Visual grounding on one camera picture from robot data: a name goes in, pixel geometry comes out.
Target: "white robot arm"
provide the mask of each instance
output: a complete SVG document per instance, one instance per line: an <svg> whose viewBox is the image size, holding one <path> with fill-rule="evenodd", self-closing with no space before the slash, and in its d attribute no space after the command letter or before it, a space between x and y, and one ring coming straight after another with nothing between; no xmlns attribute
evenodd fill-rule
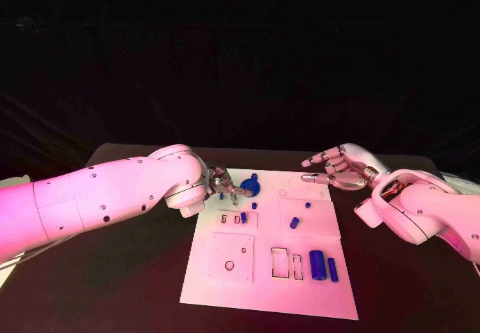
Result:
<svg viewBox="0 0 480 333"><path fill-rule="evenodd" d="M208 166L190 147L90 166L64 176L0 189L0 263L59 239L144 214L165 198L183 217L215 193L252 196L222 166Z"/></svg>
<svg viewBox="0 0 480 333"><path fill-rule="evenodd" d="M332 184L345 190L369 186L372 196L355 208L365 223L382 222L410 243L438 236L463 257L480 264L480 196L461 195L433 174L391 170L356 144L343 144L306 161L326 161L326 174L307 173L304 182Z"/></svg>

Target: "round hole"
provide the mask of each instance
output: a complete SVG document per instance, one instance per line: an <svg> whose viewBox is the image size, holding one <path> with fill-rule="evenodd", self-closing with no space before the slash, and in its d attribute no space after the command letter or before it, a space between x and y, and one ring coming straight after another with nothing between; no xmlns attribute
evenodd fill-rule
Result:
<svg viewBox="0 0 480 333"><path fill-rule="evenodd" d="M227 262L225 263L225 269L231 271L234 269L234 262Z"/></svg>

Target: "small blue cylinder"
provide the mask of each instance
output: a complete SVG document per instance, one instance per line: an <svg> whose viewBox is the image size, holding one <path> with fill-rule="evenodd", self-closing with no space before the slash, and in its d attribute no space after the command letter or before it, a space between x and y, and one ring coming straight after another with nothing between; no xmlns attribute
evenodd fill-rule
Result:
<svg viewBox="0 0 480 333"><path fill-rule="evenodd" d="M326 280L327 268L325 266L323 252L319 250L310 251L310 268L312 268L312 278L314 280Z"/></svg>
<svg viewBox="0 0 480 333"><path fill-rule="evenodd" d="M329 270L330 270L332 282L338 282L338 268L335 267L333 258L329 258Z"/></svg>
<svg viewBox="0 0 480 333"><path fill-rule="evenodd" d="M300 222L299 217L294 217L294 218L293 218L293 221L290 222L290 228L291 228L291 229L296 229L296 228L297 228L299 222Z"/></svg>

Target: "blue object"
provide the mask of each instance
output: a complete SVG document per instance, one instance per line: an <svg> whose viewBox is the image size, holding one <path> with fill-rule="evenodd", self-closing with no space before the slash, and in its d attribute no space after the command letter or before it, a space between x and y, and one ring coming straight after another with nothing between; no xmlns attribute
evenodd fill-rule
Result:
<svg viewBox="0 0 480 333"><path fill-rule="evenodd" d="M333 258L329 258L329 270L330 270L332 282L338 282L338 268L335 267Z"/></svg>
<svg viewBox="0 0 480 333"><path fill-rule="evenodd" d="M242 181L242 183L239 184L239 187L242 189L251 190L254 196L260 193L260 183L257 182L257 179L258 175L252 173L252 176L248 179L245 179L245 181Z"/></svg>
<svg viewBox="0 0 480 333"><path fill-rule="evenodd" d="M296 229L296 228L297 228L299 222L300 222L299 217L294 217L294 218L293 218L293 221L290 222L290 228L291 228L291 229Z"/></svg>
<svg viewBox="0 0 480 333"><path fill-rule="evenodd" d="M314 280L327 279L327 268L325 266L323 252L319 250L310 251L310 268L312 268L312 278Z"/></svg>

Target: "robotic hand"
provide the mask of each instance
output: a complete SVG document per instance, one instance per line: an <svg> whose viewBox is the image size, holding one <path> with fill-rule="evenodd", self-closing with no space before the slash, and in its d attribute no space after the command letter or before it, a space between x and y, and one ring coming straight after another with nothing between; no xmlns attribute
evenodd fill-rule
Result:
<svg viewBox="0 0 480 333"><path fill-rule="evenodd" d="M64 176L0 189L0 264L25 251L144 214L165 198L183 217L216 193L254 196L222 165L206 165L190 147L90 166Z"/></svg>
<svg viewBox="0 0 480 333"><path fill-rule="evenodd" d="M326 174L307 173L304 182L345 190L369 186L374 191L355 208L365 223L388 225L410 243L443 238L463 257L480 264L480 196L461 195L425 171L391 170L369 151L343 144L303 161L309 167L326 161Z"/></svg>

